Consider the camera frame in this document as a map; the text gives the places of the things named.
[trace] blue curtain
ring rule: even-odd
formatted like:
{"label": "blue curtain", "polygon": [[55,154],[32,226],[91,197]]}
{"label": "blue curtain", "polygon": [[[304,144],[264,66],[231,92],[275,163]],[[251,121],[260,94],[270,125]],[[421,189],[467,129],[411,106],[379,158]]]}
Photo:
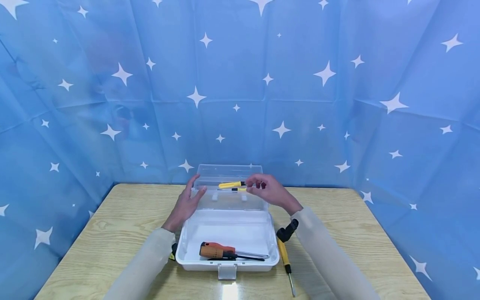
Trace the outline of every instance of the blue curtain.
{"label": "blue curtain", "polygon": [[480,3],[0,0],[0,299],[115,182],[350,187],[433,299],[480,294]]}

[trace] white toolbox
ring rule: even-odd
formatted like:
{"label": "white toolbox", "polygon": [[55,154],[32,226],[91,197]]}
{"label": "white toolbox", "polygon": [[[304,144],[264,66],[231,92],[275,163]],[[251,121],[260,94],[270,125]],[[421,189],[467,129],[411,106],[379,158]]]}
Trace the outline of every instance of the white toolbox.
{"label": "white toolbox", "polygon": [[[225,182],[245,181],[262,166],[204,165],[192,188],[206,186],[195,213],[183,224],[175,259],[188,271],[218,271],[218,279],[234,280],[237,271],[267,272],[279,261],[268,203],[246,191],[219,190]],[[209,261],[200,256],[202,242],[235,247],[237,251],[268,255],[265,261]]]}

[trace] wooden table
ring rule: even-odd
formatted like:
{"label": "wooden table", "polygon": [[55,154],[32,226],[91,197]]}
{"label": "wooden table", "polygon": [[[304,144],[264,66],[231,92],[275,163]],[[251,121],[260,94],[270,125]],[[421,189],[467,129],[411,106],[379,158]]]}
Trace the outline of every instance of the wooden table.
{"label": "wooden table", "polygon": [[[102,299],[113,281],[161,226],[182,191],[179,185],[115,186],[55,269],[36,299]],[[368,277],[382,299],[429,299],[363,200],[347,189],[288,188],[325,223],[330,234]],[[275,227],[288,225],[278,207]],[[299,241],[286,243],[298,299],[335,299]],[[291,299],[280,263],[267,273],[239,272],[218,281],[216,272],[187,272],[169,261],[148,299]]]}

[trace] yellow screwdriver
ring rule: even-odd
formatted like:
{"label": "yellow screwdriver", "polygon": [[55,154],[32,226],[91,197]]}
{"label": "yellow screwdriver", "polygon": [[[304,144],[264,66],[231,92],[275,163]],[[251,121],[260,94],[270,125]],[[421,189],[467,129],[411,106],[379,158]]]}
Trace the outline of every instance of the yellow screwdriver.
{"label": "yellow screwdriver", "polygon": [[293,297],[297,296],[295,292],[295,287],[293,286],[292,281],[292,268],[290,267],[290,261],[288,260],[287,249],[285,248],[285,244],[279,239],[276,239],[278,244],[278,250],[280,251],[280,255],[282,256],[283,265],[285,266],[285,271],[287,272],[288,278],[290,280],[290,287],[292,288],[292,295]]}

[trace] clear plastic lid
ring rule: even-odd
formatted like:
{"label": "clear plastic lid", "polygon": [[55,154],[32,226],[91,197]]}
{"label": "clear plastic lid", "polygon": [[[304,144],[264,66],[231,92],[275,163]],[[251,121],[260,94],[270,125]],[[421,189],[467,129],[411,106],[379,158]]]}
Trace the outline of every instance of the clear plastic lid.
{"label": "clear plastic lid", "polygon": [[245,186],[234,187],[239,191],[218,187],[221,183],[245,181],[254,173],[263,173],[262,166],[200,164],[197,173],[200,177],[195,181],[192,192],[196,193],[201,186],[207,187],[197,210],[268,210],[265,201],[242,190],[246,188]]}

